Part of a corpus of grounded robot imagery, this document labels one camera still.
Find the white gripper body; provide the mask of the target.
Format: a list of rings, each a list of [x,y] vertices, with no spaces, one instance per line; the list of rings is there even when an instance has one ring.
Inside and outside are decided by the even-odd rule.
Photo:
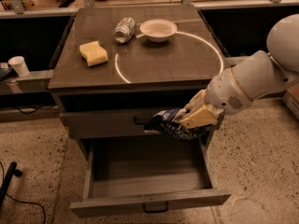
[[[252,104],[232,68],[223,70],[211,79],[206,88],[206,102],[222,109],[226,115],[237,114]]]

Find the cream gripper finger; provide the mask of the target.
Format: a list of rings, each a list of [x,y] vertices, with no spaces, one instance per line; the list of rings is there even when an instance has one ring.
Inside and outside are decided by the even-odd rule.
[[[185,113],[183,119],[187,118],[190,114],[197,111],[206,103],[206,90],[200,90],[193,98],[184,106]]]
[[[213,105],[203,105],[186,118],[181,119],[179,123],[186,129],[215,125],[222,112],[223,109],[216,108]]]

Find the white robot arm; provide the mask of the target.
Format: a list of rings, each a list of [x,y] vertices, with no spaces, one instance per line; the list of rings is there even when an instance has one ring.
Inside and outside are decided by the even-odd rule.
[[[192,129],[214,124],[220,114],[234,115],[267,94],[287,90],[299,80],[299,15],[277,22],[259,50],[213,77],[185,106],[179,123]]]

